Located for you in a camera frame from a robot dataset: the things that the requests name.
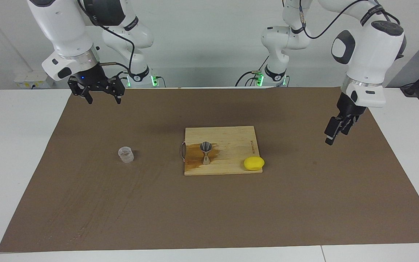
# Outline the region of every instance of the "wooden cutting board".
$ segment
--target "wooden cutting board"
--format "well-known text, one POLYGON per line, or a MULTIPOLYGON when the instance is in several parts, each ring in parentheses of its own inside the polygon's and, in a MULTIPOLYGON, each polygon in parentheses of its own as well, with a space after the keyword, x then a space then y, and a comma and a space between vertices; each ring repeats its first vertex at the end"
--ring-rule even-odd
POLYGON ((200 127, 185 129, 186 176, 259 174, 248 171, 243 161, 250 156, 260 156, 254 126, 200 127), (211 163, 203 165, 200 144, 209 142, 213 149, 209 153, 211 163))

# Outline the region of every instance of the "cutting board handle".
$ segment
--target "cutting board handle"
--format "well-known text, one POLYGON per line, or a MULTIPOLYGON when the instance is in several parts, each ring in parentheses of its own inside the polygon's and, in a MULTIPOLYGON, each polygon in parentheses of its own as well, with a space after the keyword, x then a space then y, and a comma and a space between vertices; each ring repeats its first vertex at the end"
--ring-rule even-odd
POLYGON ((182 142, 181 144, 181 158, 183 160, 183 162, 185 163, 185 153, 187 152, 187 147, 185 144, 185 141, 182 142))

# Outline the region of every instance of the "metal jigger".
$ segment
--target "metal jigger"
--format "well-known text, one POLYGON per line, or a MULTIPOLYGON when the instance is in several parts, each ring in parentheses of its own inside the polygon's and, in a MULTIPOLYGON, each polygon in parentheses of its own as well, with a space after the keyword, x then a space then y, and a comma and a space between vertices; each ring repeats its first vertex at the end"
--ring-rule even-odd
POLYGON ((210 157, 208 156, 208 154, 210 153, 212 148, 213 146, 209 142, 203 142, 202 144, 200 144, 200 150, 203 152, 203 155, 204 155, 203 157, 204 165, 208 165, 211 163, 210 157))

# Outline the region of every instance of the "green led light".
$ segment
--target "green led light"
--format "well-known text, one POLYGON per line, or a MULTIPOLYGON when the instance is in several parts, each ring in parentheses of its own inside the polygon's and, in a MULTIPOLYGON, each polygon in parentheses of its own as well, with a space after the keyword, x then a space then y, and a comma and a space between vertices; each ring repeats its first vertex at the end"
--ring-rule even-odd
POLYGON ((158 80, 154 76, 151 76, 151 83, 153 83, 153 86, 158 86, 158 80))
POLYGON ((258 80, 256 80, 256 85, 257 86, 263 86, 263 81, 264 81, 264 76, 263 75, 260 75, 258 77, 258 80))

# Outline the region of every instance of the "white table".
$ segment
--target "white table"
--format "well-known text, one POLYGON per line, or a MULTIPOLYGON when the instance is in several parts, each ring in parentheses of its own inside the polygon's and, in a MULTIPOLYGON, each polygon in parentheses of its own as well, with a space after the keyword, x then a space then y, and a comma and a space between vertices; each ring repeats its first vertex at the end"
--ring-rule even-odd
MULTIPOLYGON (((385 93, 386 107, 371 112, 419 194, 419 101, 398 89, 385 93)), ((69 95, 70 90, 0 91, 0 241, 69 95)), ((47 252, 0 254, 0 261, 414 262, 419 244, 47 252)))

